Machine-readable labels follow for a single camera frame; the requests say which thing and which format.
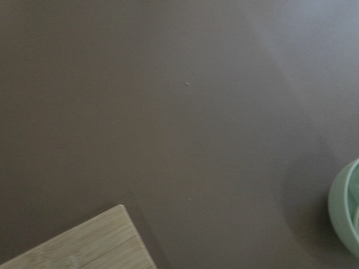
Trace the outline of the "mint green bowl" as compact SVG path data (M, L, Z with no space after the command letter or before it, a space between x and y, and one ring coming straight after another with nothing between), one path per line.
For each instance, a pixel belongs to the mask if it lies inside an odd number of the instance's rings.
M334 231L344 246L358 257L358 160L335 177L328 194L328 211Z

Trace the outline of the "wooden cutting board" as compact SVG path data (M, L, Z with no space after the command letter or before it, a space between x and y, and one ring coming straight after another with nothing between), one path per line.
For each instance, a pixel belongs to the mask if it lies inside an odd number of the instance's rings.
M1 268L156 268L124 205L1 264Z

